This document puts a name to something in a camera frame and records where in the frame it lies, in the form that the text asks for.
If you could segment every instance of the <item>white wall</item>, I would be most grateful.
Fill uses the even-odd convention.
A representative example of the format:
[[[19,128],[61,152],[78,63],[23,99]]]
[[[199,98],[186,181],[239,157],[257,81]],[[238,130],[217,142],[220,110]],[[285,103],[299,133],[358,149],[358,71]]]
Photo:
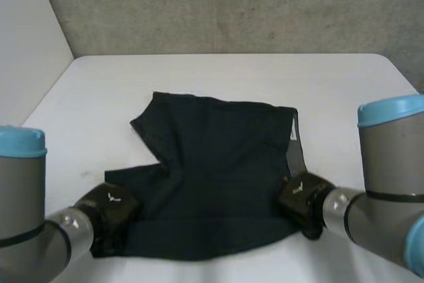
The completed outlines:
[[[73,59],[48,0],[0,0],[0,125],[21,125]]]

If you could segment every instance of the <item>concrete wall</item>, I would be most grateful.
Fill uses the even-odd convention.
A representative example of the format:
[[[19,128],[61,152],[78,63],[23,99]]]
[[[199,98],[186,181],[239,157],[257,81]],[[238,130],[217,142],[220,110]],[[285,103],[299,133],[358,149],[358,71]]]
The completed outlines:
[[[48,0],[0,0],[0,125],[21,125],[73,59]]]
[[[424,89],[424,0],[50,1],[76,57],[374,52]]]

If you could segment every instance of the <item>blue joint cap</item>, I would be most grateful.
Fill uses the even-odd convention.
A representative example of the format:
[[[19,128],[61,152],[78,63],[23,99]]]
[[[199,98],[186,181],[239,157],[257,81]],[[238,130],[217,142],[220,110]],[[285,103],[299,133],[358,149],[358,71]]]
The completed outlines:
[[[424,95],[407,95],[383,99],[358,108],[360,129],[424,112]]]
[[[36,158],[47,153],[46,138],[39,129],[0,126],[0,156]]]
[[[424,215],[409,230],[403,257],[408,269],[420,278],[424,278]]]

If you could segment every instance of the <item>robotic arm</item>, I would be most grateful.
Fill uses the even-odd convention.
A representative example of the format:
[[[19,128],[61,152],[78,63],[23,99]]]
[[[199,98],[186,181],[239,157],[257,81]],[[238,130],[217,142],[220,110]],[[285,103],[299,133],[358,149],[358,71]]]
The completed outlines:
[[[363,105],[358,127],[366,191],[309,172],[286,180],[278,201],[310,239],[323,227],[424,277],[424,95]],[[0,127],[0,283],[44,283],[88,251],[114,248],[140,208],[101,184],[44,216],[44,133]]]
[[[424,95],[361,106],[365,192],[304,172],[278,201],[310,239],[322,227],[424,277]]]
[[[101,184],[73,207],[44,217],[44,133],[0,127],[0,283],[44,283],[90,251],[122,244],[140,207]]]

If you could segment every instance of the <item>dark fabric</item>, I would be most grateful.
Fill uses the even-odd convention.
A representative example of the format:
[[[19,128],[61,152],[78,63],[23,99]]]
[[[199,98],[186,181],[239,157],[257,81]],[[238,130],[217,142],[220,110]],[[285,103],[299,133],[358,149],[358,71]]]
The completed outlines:
[[[105,173],[143,208],[125,247],[103,256],[204,260],[296,232],[276,201],[293,118],[291,107],[155,92],[131,125],[160,163]]]

